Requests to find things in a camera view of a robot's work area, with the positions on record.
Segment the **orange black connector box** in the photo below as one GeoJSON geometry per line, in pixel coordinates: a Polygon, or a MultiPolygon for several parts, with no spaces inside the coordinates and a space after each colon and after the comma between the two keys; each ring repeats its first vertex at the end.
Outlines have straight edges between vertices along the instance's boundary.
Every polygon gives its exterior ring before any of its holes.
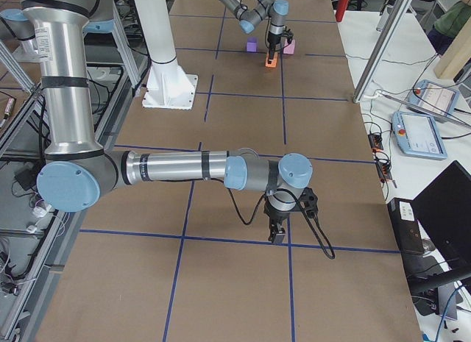
{"type": "Polygon", "coordinates": [[[383,151],[382,135],[380,133],[369,133],[368,134],[369,144],[372,152],[383,151]]]}

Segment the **black power adapter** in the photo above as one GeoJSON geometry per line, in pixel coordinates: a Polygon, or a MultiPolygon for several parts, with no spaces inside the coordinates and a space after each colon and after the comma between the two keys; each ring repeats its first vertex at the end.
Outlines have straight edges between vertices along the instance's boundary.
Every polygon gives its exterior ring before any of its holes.
{"type": "Polygon", "coordinates": [[[32,168],[23,168],[15,173],[15,180],[23,190],[30,190],[35,187],[38,172],[32,168]]]}

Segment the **purple block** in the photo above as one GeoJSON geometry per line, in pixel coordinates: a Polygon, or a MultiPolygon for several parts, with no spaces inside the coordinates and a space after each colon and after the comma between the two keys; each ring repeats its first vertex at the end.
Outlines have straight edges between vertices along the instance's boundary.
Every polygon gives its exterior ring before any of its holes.
{"type": "Polygon", "coordinates": [[[246,42],[246,52],[256,53],[258,51],[258,39],[256,37],[248,37],[246,42]]]}

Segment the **near teach pendant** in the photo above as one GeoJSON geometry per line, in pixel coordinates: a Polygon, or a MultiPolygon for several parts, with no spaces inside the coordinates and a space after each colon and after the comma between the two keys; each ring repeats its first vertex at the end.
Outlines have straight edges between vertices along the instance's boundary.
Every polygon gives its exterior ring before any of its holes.
{"type": "Polygon", "coordinates": [[[436,122],[430,115],[397,111],[392,129],[403,154],[432,160],[445,160],[447,152],[436,122]]]}

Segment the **red fire extinguisher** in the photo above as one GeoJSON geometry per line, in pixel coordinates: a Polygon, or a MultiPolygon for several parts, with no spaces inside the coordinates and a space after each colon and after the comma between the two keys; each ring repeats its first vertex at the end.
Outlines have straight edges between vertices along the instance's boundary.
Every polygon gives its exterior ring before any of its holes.
{"type": "Polygon", "coordinates": [[[336,8],[336,21],[338,23],[342,22],[344,13],[348,8],[349,1],[350,0],[339,0],[336,8]]]}

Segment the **black laptop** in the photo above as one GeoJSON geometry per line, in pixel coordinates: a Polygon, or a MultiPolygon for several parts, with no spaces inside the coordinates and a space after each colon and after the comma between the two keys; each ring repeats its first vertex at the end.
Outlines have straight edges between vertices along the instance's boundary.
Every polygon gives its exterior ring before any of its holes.
{"type": "Polygon", "coordinates": [[[470,263],[470,173],[457,160],[413,200],[423,229],[452,267],[470,263]]]}

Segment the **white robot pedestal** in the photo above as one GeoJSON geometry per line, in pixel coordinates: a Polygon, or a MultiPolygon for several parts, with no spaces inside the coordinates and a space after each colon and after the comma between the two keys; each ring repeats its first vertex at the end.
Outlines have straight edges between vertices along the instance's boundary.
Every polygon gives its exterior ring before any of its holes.
{"type": "Polygon", "coordinates": [[[134,0],[151,60],[143,106],[173,110],[193,107],[198,76],[177,61],[166,0],[134,0]]]}

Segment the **blue tape line crosswise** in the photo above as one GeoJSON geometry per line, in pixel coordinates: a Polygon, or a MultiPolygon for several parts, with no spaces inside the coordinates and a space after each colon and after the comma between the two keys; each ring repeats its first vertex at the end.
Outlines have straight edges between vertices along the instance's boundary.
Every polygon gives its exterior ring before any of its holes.
{"type": "MultiPolygon", "coordinates": [[[[214,243],[239,243],[247,245],[259,245],[259,246],[273,246],[270,242],[264,241],[250,241],[250,240],[238,240],[238,239],[227,239],[227,238],[207,238],[198,236],[183,236],[183,235],[167,235],[158,233],[147,233],[147,232],[124,232],[115,230],[104,230],[104,229],[79,229],[81,233],[87,234],[104,234],[104,235],[121,235],[121,236],[133,236],[143,238],[162,238],[162,239],[183,239],[185,241],[202,241],[202,242],[214,242],[214,243]]],[[[312,244],[301,244],[301,243],[282,243],[278,246],[304,248],[304,249],[321,249],[319,245],[312,244]]],[[[378,254],[399,254],[398,250],[388,249],[367,249],[367,248],[355,248],[346,246],[334,246],[334,251],[345,251],[345,252],[369,252],[378,254]]]]}

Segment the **blue tape line lengthwise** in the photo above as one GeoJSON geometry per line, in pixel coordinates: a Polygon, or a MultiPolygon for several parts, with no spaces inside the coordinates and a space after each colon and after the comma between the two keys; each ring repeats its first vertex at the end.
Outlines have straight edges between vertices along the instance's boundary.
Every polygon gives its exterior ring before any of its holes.
{"type": "MultiPolygon", "coordinates": [[[[283,143],[287,146],[288,134],[286,124],[286,99],[285,99],[285,83],[284,83],[284,65],[283,56],[280,54],[280,83],[281,83],[281,96],[282,96],[282,117],[283,117],[283,143]]],[[[288,230],[288,283],[289,283],[289,302],[290,302],[290,319],[291,319],[291,341],[296,341],[296,327],[295,327],[295,305],[294,305],[294,281],[293,281],[293,266],[292,266],[292,247],[291,247],[291,222],[287,220],[288,230]]]]}

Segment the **black computer box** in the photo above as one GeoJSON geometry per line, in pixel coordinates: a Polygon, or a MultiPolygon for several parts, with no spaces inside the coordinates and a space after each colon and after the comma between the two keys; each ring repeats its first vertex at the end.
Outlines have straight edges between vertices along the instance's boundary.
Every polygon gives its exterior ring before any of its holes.
{"type": "Polygon", "coordinates": [[[387,207],[399,250],[403,254],[423,255],[425,250],[411,200],[393,198],[387,207]]]}

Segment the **aluminium rail frame left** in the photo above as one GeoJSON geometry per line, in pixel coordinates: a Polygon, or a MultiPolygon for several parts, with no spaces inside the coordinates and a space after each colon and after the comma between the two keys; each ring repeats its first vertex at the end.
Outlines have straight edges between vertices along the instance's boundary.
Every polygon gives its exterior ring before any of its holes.
{"type": "Polygon", "coordinates": [[[40,161],[40,101],[19,88],[13,115],[1,129],[1,340],[32,341],[57,287],[85,213],[50,210],[34,217],[40,200],[15,175],[40,161]]]}

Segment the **wooden beam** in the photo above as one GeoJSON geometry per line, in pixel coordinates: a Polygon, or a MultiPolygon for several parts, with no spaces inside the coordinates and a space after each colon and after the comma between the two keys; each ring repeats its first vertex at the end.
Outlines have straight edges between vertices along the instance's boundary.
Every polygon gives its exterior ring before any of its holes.
{"type": "Polygon", "coordinates": [[[453,79],[470,59],[470,19],[434,68],[439,79],[453,79]]]}

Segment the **orange block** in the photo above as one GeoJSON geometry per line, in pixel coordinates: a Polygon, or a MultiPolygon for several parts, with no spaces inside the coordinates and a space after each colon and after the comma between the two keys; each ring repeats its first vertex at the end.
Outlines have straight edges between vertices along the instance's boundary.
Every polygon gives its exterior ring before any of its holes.
{"type": "Polygon", "coordinates": [[[278,53],[277,52],[275,52],[273,54],[270,54],[268,52],[266,54],[265,66],[267,68],[275,68],[277,66],[277,61],[278,61],[278,53]]]}

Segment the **pink block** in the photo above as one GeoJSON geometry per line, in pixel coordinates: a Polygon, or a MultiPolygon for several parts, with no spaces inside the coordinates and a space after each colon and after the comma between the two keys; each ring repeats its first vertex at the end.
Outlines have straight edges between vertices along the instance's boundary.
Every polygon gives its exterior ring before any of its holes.
{"type": "Polygon", "coordinates": [[[286,40],[286,41],[283,43],[283,50],[282,50],[282,53],[283,53],[283,54],[293,55],[293,54],[294,54],[294,50],[295,50],[295,39],[293,39],[293,40],[286,40]]]}

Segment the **aluminium frame post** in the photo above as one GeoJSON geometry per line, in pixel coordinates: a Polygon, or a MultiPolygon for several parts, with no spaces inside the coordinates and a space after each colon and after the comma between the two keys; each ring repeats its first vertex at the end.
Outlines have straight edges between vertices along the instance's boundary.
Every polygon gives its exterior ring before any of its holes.
{"type": "Polygon", "coordinates": [[[380,62],[383,59],[383,55],[386,52],[386,48],[392,39],[396,28],[398,28],[401,18],[406,14],[410,7],[411,1],[412,0],[394,0],[391,8],[388,9],[389,5],[386,4],[382,10],[382,15],[378,22],[378,26],[381,26],[382,30],[380,31],[377,43],[372,50],[366,67],[355,88],[355,92],[353,94],[353,101],[355,103],[359,103],[365,96],[366,88],[372,81],[380,62]]]}

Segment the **far teach pendant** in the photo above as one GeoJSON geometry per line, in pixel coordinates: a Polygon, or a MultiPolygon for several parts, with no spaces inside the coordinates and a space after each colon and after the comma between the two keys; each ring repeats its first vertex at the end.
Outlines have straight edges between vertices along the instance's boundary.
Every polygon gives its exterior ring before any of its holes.
{"type": "Polygon", "coordinates": [[[436,120],[452,118],[460,93],[428,79],[419,81],[408,94],[408,101],[439,115],[436,120]]]}

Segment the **person in green shirt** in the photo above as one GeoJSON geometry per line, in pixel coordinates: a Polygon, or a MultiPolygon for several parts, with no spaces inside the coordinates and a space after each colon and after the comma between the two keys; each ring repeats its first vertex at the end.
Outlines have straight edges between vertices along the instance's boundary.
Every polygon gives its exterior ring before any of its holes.
{"type": "Polygon", "coordinates": [[[470,0],[457,1],[436,20],[427,37],[438,55],[443,55],[470,18],[470,0]]]}

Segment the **teach pendant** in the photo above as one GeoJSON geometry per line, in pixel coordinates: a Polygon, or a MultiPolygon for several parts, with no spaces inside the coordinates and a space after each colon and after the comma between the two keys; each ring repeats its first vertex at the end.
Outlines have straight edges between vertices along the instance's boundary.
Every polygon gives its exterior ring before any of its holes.
{"type": "Polygon", "coordinates": [[[460,93],[428,79],[419,81],[408,94],[408,101],[439,115],[436,120],[452,118],[460,93]]]}
{"type": "Polygon", "coordinates": [[[430,115],[397,111],[392,129],[403,154],[432,160],[445,160],[447,152],[436,122],[430,115]]]}

